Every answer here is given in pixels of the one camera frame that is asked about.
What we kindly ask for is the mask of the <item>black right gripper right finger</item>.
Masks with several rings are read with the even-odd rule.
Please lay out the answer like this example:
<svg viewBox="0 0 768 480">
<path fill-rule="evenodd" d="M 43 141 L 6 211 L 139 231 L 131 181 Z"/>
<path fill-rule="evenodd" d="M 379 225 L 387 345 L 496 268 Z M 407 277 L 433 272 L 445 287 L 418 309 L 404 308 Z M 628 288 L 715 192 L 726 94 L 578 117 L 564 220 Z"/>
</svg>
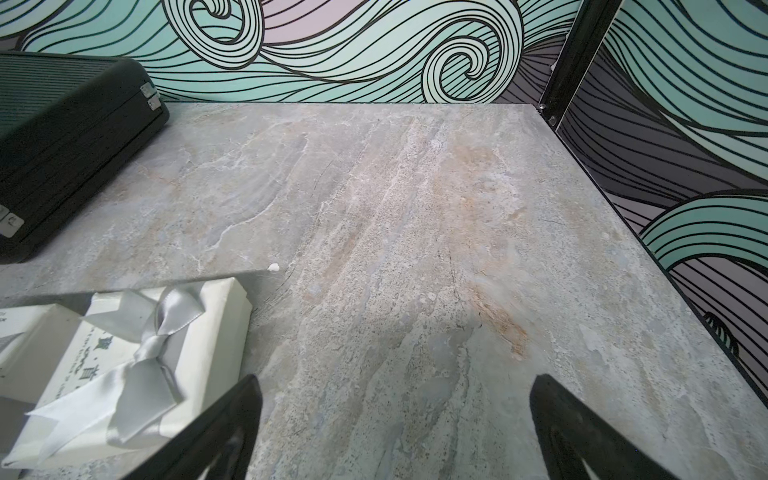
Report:
<svg viewBox="0 0 768 480">
<path fill-rule="evenodd" d="M 532 419 L 551 479 L 673 479 L 548 374 L 529 394 Z"/>
</svg>

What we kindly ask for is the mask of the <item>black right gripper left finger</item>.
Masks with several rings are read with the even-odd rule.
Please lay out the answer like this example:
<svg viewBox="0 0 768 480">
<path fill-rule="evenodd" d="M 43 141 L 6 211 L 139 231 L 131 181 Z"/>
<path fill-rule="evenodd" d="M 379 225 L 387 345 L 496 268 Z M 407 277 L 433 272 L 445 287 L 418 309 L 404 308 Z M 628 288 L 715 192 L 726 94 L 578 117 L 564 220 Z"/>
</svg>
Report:
<svg viewBox="0 0 768 480">
<path fill-rule="evenodd" d="M 128 473 L 128 479 L 243 479 L 257 439 L 263 396 L 250 374 Z"/>
</svg>

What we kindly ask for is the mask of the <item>white gift box lid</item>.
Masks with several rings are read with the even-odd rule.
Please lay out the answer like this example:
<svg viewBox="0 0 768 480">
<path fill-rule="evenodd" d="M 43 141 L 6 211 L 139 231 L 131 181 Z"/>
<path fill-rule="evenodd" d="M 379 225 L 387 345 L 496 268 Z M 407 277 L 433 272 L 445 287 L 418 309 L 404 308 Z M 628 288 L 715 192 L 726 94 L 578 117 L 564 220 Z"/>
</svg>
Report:
<svg viewBox="0 0 768 480">
<path fill-rule="evenodd" d="M 251 311 L 234 277 L 94 294 L 3 467 L 164 444 L 237 383 Z"/>
</svg>

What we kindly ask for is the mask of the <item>large white bow gift box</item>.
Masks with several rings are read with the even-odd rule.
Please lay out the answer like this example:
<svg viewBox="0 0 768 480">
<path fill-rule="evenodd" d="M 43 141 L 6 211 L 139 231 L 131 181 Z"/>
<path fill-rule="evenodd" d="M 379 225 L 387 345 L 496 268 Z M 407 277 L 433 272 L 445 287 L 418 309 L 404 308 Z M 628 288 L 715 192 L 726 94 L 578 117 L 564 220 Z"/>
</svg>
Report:
<svg viewBox="0 0 768 480">
<path fill-rule="evenodd" d="M 1 396 L 35 404 L 68 348 L 80 315 L 59 304 L 1 310 Z"/>
</svg>

